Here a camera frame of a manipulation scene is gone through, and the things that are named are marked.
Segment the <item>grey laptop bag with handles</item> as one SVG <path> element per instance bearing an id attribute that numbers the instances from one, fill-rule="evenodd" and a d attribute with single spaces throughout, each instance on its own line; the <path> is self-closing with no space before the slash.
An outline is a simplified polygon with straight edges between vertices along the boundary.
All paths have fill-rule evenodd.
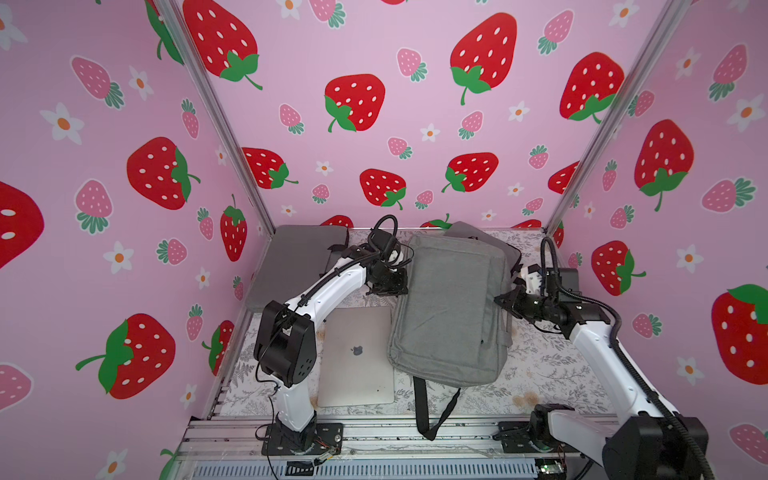
<path id="1" fill-rule="evenodd" d="M 344 226 L 283 225 L 277 228 L 245 300 L 261 312 L 270 301 L 285 303 L 329 271 L 349 245 Z"/>

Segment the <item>large grey backpack bag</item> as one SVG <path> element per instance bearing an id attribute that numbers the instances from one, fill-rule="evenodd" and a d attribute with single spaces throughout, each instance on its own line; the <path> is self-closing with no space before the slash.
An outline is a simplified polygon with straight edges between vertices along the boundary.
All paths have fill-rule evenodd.
<path id="1" fill-rule="evenodd" d="M 509 292 L 518 255 L 478 238 L 416 235 L 408 292 L 395 309 L 388 359 L 413 380 L 416 428 L 433 441 L 458 399 L 431 421 L 427 385 L 456 391 L 494 383 L 511 345 L 496 298 Z"/>

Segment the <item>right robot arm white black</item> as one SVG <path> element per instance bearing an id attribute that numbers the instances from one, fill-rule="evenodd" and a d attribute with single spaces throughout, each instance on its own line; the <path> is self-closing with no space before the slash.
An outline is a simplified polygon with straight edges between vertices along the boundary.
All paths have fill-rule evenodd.
<path id="1" fill-rule="evenodd" d="M 534 445 L 567 444 L 610 479 L 713 478 L 706 428 L 666 400 L 623 350 L 613 308 L 563 286 L 556 268 L 544 270 L 539 294 L 518 280 L 495 302 L 531 325 L 552 323 L 587 361 L 617 416 L 618 425 L 608 427 L 564 405 L 538 405 L 527 428 Z"/>

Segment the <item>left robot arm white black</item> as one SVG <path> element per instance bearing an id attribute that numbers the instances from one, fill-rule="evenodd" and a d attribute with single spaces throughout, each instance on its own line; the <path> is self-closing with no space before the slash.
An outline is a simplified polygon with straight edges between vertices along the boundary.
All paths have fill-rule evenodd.
<path id="1" fill-rule="evenodd" d="M 406 266 L 413 253 L 397 239 L 398 220 L 381 217 L 364 243 L 348 247 L 330 271 L 285 303 L 269 302 L 261 314 L 254 358 L 260 383 L 274 385 L 275 425 L 305 434 L 316 423 L 316 410 L 304 383 L 317 359 L 316 325 L 363 286 L 379 297 L 407 293 Z"/>

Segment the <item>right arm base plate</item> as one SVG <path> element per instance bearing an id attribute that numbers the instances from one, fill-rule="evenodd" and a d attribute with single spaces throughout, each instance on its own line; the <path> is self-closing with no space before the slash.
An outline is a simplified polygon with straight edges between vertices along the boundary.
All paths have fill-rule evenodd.
<path id="1" fill-rule="evenodd" d="M 523 421 L 499 422 L 492 434 L 500 442 L 505 453 L 515 454 L 576 454 L 579 452 L 565 443 L 554 440 L 539 440 L 532 433 L 530 424 Z"/>

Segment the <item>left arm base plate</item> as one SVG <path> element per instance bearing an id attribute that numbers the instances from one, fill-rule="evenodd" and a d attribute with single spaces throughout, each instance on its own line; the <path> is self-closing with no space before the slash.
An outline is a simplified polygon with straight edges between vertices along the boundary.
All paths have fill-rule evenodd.
<path id="1" fill-rule="evenodd" d="M 295 432 L 277 422 L 268 426 L 262 441 L 263 456 L 320 456 L 334 454 L 343 445 L 343 423 L 310 424 Z"/>

